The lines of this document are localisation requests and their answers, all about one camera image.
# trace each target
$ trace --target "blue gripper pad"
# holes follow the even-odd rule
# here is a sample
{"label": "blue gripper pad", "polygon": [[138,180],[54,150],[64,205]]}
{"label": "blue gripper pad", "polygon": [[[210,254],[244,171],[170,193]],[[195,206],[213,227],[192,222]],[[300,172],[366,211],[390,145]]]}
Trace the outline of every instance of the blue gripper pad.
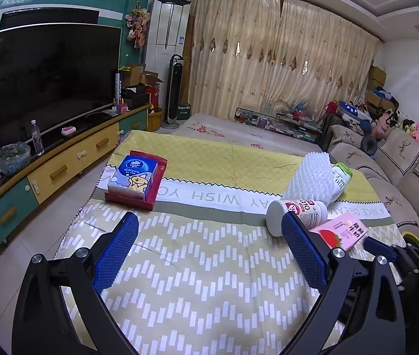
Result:
{"label": "blue gripper pad", "polygon": [[395,263],[397,261],[397,254],[395,250],[383,244],[381,241],[378,241],[370,236],[367,236],[363,242],[364,249],[367,252],[370,252],[374,256],[385,256],[389,262]]}
{"label": "blue gripper pad", "polygon": [[116,226],[119,231],[116,232],[95,264],[93,288],[99,295],[103,289],[109,288],[114,283],[139,232],[137,216],[133,213],[127,215],[122,224]]}
{"label": "blue gripper pad", "polygon": [[287,212],[282,218],[283,237],[308,285],[323,293],[328,285],[326,262],[299,223],[301,222],[298,218]]}

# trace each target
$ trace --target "bed sheet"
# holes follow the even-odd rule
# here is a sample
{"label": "bed sheet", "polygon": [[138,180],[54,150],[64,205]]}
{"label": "bed sheet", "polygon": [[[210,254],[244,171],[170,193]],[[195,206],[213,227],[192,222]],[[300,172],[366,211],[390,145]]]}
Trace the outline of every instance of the bed sheet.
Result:
{"label": "bed sheet", "polygon": [[173,135],[244,145],[295,156],[304,156],[308,152],[321,152],[316,144],[307,141],[278,135],[239,122],[218,119],[203,113],[191,116]]}
{"label": "bed sheet", "polygon": [[[168,159],[152,212],[104,200],[109,178],[131,150]],[[56,257],[90,247],[133,211],[139,218],[138,237],[101,297],[140,354],[278,354],[319,296],[286,242],[265,227],[268,204],[280,197],[300,160],[133,131],[112,154]],[[404,246],[384,205],[358,174],[341,201],[329,207],[329,218],[352,211],[369,227],[369,235]],[[373,259],[361,242],[350,255]],[[93,347],[68,288],[64,297],[78,336]],[[335,343],[341,331],[337,323],[326,345]]]}

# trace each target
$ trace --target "curtain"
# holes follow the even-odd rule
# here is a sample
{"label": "curtain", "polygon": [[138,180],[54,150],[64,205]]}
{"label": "curtain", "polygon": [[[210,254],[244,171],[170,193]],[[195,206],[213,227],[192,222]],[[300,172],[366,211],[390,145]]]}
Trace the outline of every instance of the curtain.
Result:
{"label": "curtain", "polygon": [[258,111],[275,47],[280,0],[192,0],[195,16],[189,103],[193,113],[233,119]]}
{"label": "curtain", "polygon": [[315,119],[331,100],[359,101],[379,40],[320,7],[284,0],[260,112],[305,104]]}
{"label": "curtain", "polygon": [[233,119],[237,107],[274,116],[305,104],[356,102],[378,39],[300,0],[193,0],[189,103]]}

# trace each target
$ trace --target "bag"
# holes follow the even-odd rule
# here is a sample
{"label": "bag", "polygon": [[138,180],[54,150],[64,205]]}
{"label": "bag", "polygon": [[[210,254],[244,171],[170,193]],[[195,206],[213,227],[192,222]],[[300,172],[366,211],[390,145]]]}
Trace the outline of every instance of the bag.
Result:
{"label": "bag", "polygon": [[326,116],[329,116],[330,114],[336,114],[336,111],[338,110],[338,102],[337,101],[331,101],[328,103],[324,110],[326,111]]}

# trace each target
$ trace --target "tv screen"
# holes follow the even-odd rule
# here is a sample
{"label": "tv screen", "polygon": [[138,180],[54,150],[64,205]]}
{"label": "tv screen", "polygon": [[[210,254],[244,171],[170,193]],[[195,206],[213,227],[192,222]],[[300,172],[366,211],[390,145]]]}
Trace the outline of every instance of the tv screen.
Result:
{"label": "tv screen", "polygon": [[0,147],[111,105],[120,28],[50,23],[0,31]]}

